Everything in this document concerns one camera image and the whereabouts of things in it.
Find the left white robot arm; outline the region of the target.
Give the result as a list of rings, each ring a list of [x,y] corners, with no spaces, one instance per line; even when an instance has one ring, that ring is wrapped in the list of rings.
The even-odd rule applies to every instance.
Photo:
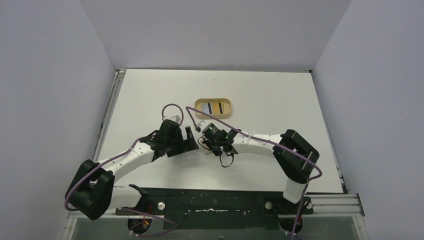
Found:
[[[147,192],[135,184],[115,183],[163,156],[170,158],[198,148],[189,126],[181,129],[177,122],[166,119],[158,130],[137,138],[124,152],[99,162],[88,159],[81,163],[65,194],[64,206],[90,220],[98,219],[109,209],[141,206],[146,203]]]

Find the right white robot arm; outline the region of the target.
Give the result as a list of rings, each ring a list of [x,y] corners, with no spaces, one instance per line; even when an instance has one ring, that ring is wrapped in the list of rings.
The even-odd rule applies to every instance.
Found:
[[[202,143],[218,157],[256,154],[275,159],[287,177],[283,198],[293,204],[300,201],[320,154],[298,132],[293,129],[269,135],[234,129],[227,132],[211,121],[201,123],[198,128]]]

